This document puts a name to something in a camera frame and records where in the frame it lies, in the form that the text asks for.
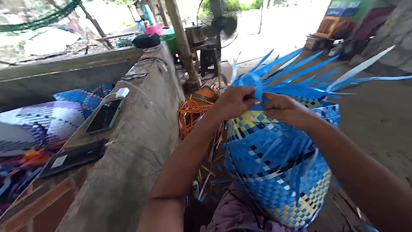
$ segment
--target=hand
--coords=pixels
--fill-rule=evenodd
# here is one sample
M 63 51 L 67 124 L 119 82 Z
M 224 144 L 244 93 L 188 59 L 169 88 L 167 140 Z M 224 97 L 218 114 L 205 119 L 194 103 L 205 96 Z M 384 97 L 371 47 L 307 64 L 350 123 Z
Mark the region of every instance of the hand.
M 264 115 L 280 119 L 296 129 L 306 130 L 320 118 L 315 112 L 286 95 L 263 92 L 262 96 L 269 99 L 268 103 L 263 104 Z
M 251 86 L 229 86 L 206 113 L 219 123 L 241 116 L 252 106 L 260 104 L 254 98 L 255 88 Z

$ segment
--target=phone case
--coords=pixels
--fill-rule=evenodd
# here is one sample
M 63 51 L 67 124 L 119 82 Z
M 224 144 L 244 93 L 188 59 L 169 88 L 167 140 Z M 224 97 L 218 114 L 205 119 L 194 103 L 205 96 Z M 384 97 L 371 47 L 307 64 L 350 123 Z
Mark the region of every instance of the phone case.
M 116 121 L 117 115 L 119 114 L 120 108 L 123 106 L 123 102 L 124 102 L 124 100 L 122 99 L 121 102 L 120 102 L 120 104 L 119 104 L 119 106 L 117 107 L 116 113 L 115 113 L 115 115 L 113 116 L 112 121 L 110 122 L 110 125 L 109 125 L 107 128 L 89 132 L 89 135 L 96 134 L 96 133 L 101 133 L 101 132 L 105 132 L 105 131 L 108 131 L 108 130 L 112 129 L 112 127 L 113 127 L 113 125 L 114 125 L 114 123 L 115 123 L 115 121 Z

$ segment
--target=green basket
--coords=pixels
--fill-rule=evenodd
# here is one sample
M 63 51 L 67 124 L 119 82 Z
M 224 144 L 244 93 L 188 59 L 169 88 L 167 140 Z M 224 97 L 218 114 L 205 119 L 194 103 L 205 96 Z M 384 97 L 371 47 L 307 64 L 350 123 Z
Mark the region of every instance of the green basket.
M 166 41 L 167 47 L 169 47 L 170 52 L 179 50 L 175 34 L 161 36 L 160 41 Z

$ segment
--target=pink bowl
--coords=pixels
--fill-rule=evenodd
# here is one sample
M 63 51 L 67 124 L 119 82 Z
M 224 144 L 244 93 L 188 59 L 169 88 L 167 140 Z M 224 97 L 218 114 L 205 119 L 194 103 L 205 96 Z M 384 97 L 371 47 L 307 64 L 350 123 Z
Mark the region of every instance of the pink bowl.
M 151 33 L 156 33 L 161 36 L 161 35 L 164 35 L 164 30 L 159 25 L 146 27 L 146 34 L 151 34 Z

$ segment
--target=person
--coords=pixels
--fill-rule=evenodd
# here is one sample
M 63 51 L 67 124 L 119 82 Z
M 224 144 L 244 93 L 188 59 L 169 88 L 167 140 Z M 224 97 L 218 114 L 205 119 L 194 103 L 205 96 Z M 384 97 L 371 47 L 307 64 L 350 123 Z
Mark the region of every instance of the person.
M 260 103 L 251 97 L 254 91 L 250 86 L 228 87 L 173 151 L 152 188 L 138 232 L 183 231 L 184 198 L 213 135 L 223 121 L 236 118 Z M 310 136 L 345 192 L 374 227 L 380 232 L 412 231 L 409 221 L 412 219 L 412 193 L 409 186 L 361 151 L 337 128 L 297 101 L 269 92 L 264 92 L 263 98 L 268 99 L 263 105 L 265 115 L 286 122 Z M 260 219 L 249 207 L 252 200 L 247 199 L 245 193 L 241 196 L 243 191 L 234 184 L 228 189 L 231 193 L 223 196 L 212 222 L 201 230 L 262 231 L 256 223 Z M 266 231 L 289 231 L 273 221 L 269 224 Z

